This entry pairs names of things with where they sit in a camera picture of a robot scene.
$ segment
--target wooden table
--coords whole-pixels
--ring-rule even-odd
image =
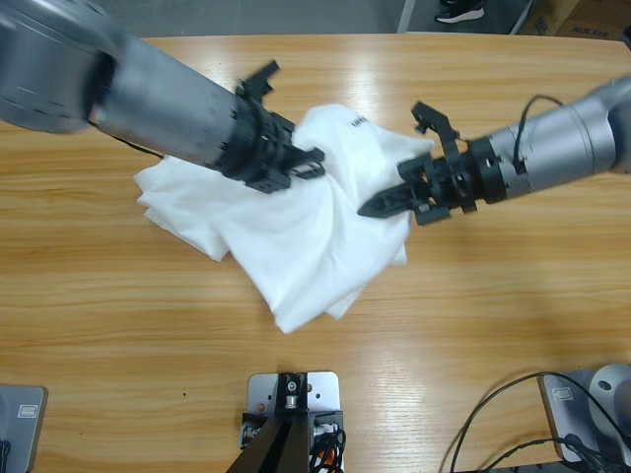
[[[624,74],[622,43],[494,35],[190,37],[156,46],[226,87],[269,58],[267,104],[341,102],[412,133],[423,99],[464,137]],[[333,370],[347,470],[439,469],[480,396],[543,369],[630,362],[631,181],[597,176],[422,229],[339,322],[275,326],[232,259],[150,224],[132,175],[154,161],[94,131],[0,126],[0,382],[50,391],[45,472],[224,471],[255,372]],[[480,415],[460,468],[548,435],[536,383]],[[551,446],[512,463],[548,461]]]

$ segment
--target black cable wire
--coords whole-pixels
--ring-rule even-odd
[[[342,459],[345,447],[346,432],[343,429],[338,429],[331,434],[318,436],[312,449],[312,459],[309,464],[310,473],[319,473],[322,469],[326,469],[329,473],[344,473],[342,470]],[[334,455],[333,462],[326,463],[331,453]]]
[[[533,446],[533,445],[541,445],[541,444],[548,443],[551,441],[557,444],[566,445],[572,451],[577,453],[581,458],[584,459],[584,461],[588,462],[591,465],[592,471],[594,470],[606,471],[607,464],[612,465],[612,466],[617,466],[621,468],[622,471],[629,471],[629,467],[627,465],[620,463],[615,459],[608,458],[602,453],[600,453],[599,451],[592,450],[591,448],[584,446],[578,440],[570,440],[570,439],[562,439],[558,437],[553,437],[550,439],[536,439],[536,440],[527,441],[525,443],[520,443],[519,445],[514,446],[513,448],[505,451],[502,455],[497,457],[497,459],[495,459],[490,465],[488,465],[483,470],[480,470],[480,473],[488,473],[490,470],[492,470],[497,465],[499,465],[502,461],[504,461],[505,459],[507,459],[514,453],[516,453],[518,450],[521,450],[523,448],[528,448],[529,446]]]
[[[99,127],[97,126],[97,123],[95,123],[95,122],[94,122],[94,121],[92,121],[92,120],[88,120],[88,123],[89,123],[90,125],[94,126],[94,127],[95,127],[95,128],[97,128],[97,129],[99,128]],[[118,138],[118,137],[116,137],[116,136],[111,136],[111,137],[112,137],[114,140],[116,140],[116,141],[119,141],[119,142],[121,142],[121,143],[124,143],[125,145],[127,145],[129,148],[131,148],[131,149],[133,149],[133,150],[140,151],[141,153],[146,153],[146,154],[148,154],[148,155],[155,156],[155,157],[157,157],[157,158],[159,158],[159,159],[163,159],[163,158],[165,157],[165,155],[161,155],[161,154],[160,154],[160,153],[158,153],[158,152],[152,151],[152,150],[150,150],[150,149],[148,149],[148,148],[144,148],[144,147],[142,147],[142,146],[140,146],[140,145],[136,145],[135,143],[132,143],[132,142],[127,141],[127,140],[124,140],[124,139],[122,139],[122,138]]]
[[[7,471],[7,461],[10,451],[11,444],[6,440],[0,440],[0,473]]]
[[[113,138],[114,140],[116,140],[116,141],[119,141],[119,142],[121,142],[121,143],[124,143],[124,144],[125,144],[125,145],[127,145],[129,148],[132,148],[132,149],[134,149],[134,150],[136,150],[136,151],[140,151],[140,152],[142,152],[142,153],[147,153],[148,155],[153,155],[153,156],[155,156],[155,157],[157,157],[157,158],[160,158],[160,159],[162,159],[162,158],[165,156],[165,155],[161,155],[160,153],[157,153],[157,152],[155,152],[155,151],[152,151],[152,150],[150,150],[150,149],[148,149],[148,148],[143,148],[142,146],[136,145],[136,144],[131,143],[131,142],[127,141],[127,140],[123,140],[122,138],[116,138],[115,136],[112,136],[112,138]]]
[[[469,417],[464,422],[464,424],[462,426],[462,430],[460,431],[459,438],[458,438],[458,441],[457,441],[457,444],[456,444],[456,449],[454,450],[454,456],[452,457],[452,464],[451,464],[451,467],[450,467],[450,473],[454,473],[456,471],[457,457],[458,457],[458,455],[460,453],[460,449],[462,447],[462,444],[464,443],[464,437],[466,436],[466,433],[468,432],[469,427],[471,426],[471,423],[473,422],[473,419],[475,418],[477,413],[480,412],[480,410],[484,406],[486,406],[494,397],[496,397],[498,394],[504,392],[505,390],[509,389],[510,387],[513,387],[514,385],[519,384],[520,382],[526,381],[528,379],[533,379],[534,377],[542,377],[542,376],[547,376],[547,375],[548,376],[557,376],[557,377],[560,377],[562,379],[565,379],[565,380],[571,382],[572,384],[574,384],[575,386],[577,386],[581,391],[583,391],[583,393],[598,408],[600,413],[602,413],[602,415],[607,420],[607,422],[609,422],[609,424],[611,424],[611,426],[613,426],[613,428],[615,428],[615,430],[620,434],[620,437],[622,438],[624,443],[627,446],[631,445],[631,439],[629,438],[629,436],[627,436],[622,431],[622,429],[620,429],[620,427],[615,423],[615,421],[613,419],[611,419],[611,416],[609,416],[609,414],[604,410],[604,408],[600,405],[600,403],[579,382],[575,381],[574,379],[572,379],[568,375],[563,374],[562,372],[534,372],[532,374],[527,374],[526,376],[522,376],[522,377],[520,377],[518,379],[515,379],[515,380],[503,385],[502,387],[497,388],[495,391],[493,391],[491,394],[486,396],[482,401],[480,401],[473,408],[473,411],[471,411],[471,414],[469,414]]]
[[[563,106],[563,102],[551,96],[536,95],[528,101],[522,111],[522,118],[520,118],[520,126],[517,130],[517,138],[515,139],[515,148],[513,149],[513,166],[515,167],[517,174],[526,172],[526,164],[524,161],[520,160],[520,144],[522,143],[522,134],[524,133],[524,128],[526,127],[526,118],[532,104],[541,100],[553,101],[557,105]]]

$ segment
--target white cloth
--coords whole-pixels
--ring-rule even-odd
[[[379,220],[357,210],[401,182],[398,162],[433,146],[341,105],[310,110],[293,141],[324,151],[326,176],[266,195],[166,157],[135,177],[146,217],[216,261],[231,251],[283,332],[323,312],[341,317],[384,268],[405,263],[409,213]]]

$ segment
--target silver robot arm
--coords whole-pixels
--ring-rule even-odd
[[[461,154],[447,117],[417,103],[419,129],[438,133],[445,156],[400,163],[405,183],[376,194],[360,215],[412,210],[425,225],[454,208],[474,211],[478,199],[496,203],[608,170],[631,172],[631,76],[542,115],[526,119],[526,112],[520,123],[469,141]]]
[[[235,94],[127,34],[85,0],[0,0],[0,119],[48,133],[89,123],[262,192],[324,173],[320,150],[262,106],[272,62]]]

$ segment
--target cardboard box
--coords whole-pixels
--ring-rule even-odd
[[[566,37],[586,37],[589,39],[622,39],[622,28],[613,27],[612,25],[603,25],[596,22],[566,20],[557,36]]]
[[[522,34],[621,39],[631,0],[539,0]]]

